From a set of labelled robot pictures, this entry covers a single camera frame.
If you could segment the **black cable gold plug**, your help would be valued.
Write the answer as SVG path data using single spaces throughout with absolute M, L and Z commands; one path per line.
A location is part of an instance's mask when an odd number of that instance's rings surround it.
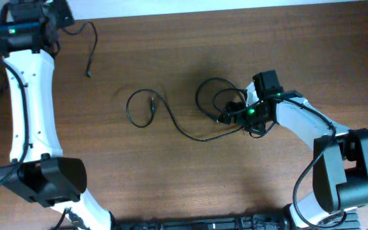
M 91 65 L 93 63 L 93 58 L 94 58 L 94 55 L 95 55 L 95 50 L 96 50 L 96 47 L 97 47 L 97 44 L 98 44 L 98 31 L 97 31 L 97 28 L 95 26 L 95 24 L 90 21 L 90 20 L 85 20 L 81 26 L 76 29 L 75 31 L 71 31 L 69 29 L 66 29 L 66 28 L 62 28 L 62 32 L 64 32 L 66 35 L 69 35 L 69 36 L 79 36 L 81 35 L 87 27 L 90 27 L 91 28 L 91 32 L 93 34 L 93 39 L 92 39 L 92 44 L 88 46 L 88 59 L 87 59 L 87 63 L 86 63 L 86 67 L 85 67 L 85 71 L 84 71 L 84 75 L 87 77 L 87 78 L 92 78 L 93 74 L 91 72 Z

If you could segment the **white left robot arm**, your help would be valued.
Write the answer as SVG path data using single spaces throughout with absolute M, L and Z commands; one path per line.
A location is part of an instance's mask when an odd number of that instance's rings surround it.
M 68 3 L 10 1 L 1 13 L 12 16 L 0 21 L 0 62 L 10 87 L 13 139 L 0 185 L 60 212 L 77 229 L 115 229 L 111 212 L 87 188 L 84 163 L 63 155 L 56 132 L 52 78 L 58 31 L 74 23 Z

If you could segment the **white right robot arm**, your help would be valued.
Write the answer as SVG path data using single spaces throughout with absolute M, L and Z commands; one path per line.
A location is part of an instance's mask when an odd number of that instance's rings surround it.
M 255 138 L 267 123 L 289 129 L 313 151 L 293 188 L 293 201 L 279 214 L 254 222 L 278 229 L 342 229 L 349 212 L 368 205 L 368 129 L 351 129 L 325 116 L 297 91 L 285 91 L 274 70 L 260 72 L 239 89 L 217 118 L 236 123 Z

